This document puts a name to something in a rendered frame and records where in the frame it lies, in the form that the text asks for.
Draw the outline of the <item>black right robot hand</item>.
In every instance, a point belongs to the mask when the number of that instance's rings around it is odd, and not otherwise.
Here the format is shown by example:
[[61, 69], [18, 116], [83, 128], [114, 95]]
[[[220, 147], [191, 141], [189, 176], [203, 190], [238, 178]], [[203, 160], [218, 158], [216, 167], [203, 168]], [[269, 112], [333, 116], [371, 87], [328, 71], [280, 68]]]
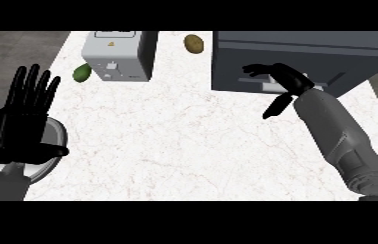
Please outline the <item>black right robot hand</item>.
[[293, 101], [293, 96], [300, 96], [315, 87], [315, 83], [302, 72], [283, 63], [275, 63], [274, 65], [250, 64], [243, 67], [243, 70], [252, 77], [262, 74], [269, 75], [287, 89], [287, 91], [277, 97], [263, 113], [265, 119], [278, 116], [288, 107]]

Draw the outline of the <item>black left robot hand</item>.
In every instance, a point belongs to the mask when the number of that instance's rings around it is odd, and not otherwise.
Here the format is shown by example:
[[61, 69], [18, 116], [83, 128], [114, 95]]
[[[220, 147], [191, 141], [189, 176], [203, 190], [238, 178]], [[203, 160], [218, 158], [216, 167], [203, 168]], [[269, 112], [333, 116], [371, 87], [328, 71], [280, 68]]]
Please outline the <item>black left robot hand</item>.
[[42, 142], [60, 83], [60, 76], [51, 80], [49, 70], [40, 74], [39, 64], [18, 68], [0, 109], [0, 164], [40, 165], [70, 153], [65, 146]]

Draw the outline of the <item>dark grey drawer cabinet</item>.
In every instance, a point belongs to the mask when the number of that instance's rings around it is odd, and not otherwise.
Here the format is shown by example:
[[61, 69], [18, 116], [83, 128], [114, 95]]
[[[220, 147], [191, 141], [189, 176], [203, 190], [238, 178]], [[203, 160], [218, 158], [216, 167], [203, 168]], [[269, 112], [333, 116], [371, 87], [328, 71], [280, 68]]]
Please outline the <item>dark grey drawer cabinet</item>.
[[345, 95], [378, 74], [378, 31], [218, 31], [213, 34], [212, 88], [262, 91], [243, 72], [250, 64], [284, 63], [305, 73], [316, 87]]

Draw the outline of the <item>green avocado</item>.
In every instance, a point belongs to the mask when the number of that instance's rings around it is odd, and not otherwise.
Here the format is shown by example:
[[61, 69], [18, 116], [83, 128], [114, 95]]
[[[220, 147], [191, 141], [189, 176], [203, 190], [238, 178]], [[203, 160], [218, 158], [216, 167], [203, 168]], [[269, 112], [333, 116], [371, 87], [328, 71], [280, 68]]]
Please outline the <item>green avocado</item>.
[[85, 82], [92, 74], [92, 67], [88, 64], [83, 64], [76, 70], [73, 74], [74, 80], [82, 83]]

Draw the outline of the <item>brown potato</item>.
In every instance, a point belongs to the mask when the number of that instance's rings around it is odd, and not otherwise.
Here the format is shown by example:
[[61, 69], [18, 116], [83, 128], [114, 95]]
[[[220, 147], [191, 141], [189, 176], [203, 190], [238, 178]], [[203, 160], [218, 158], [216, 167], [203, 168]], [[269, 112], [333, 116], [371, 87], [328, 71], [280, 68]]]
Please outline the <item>brown potato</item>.
[[185, 37], [184, 43], [185, 48], [191, 53], [200, 54], [204, 51], [204, 40], [201, 39], [200, 36], [189, 34]]

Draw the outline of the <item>pale grey box appliance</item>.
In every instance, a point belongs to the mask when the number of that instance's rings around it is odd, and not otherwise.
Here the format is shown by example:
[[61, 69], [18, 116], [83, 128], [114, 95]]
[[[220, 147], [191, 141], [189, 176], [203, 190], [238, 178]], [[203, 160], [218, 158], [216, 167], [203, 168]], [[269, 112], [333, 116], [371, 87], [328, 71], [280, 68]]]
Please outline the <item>pale grey box appliance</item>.
[[148, 82], [153, 78], [157, 31], [92, 31], [82, 56], [104, 81]]

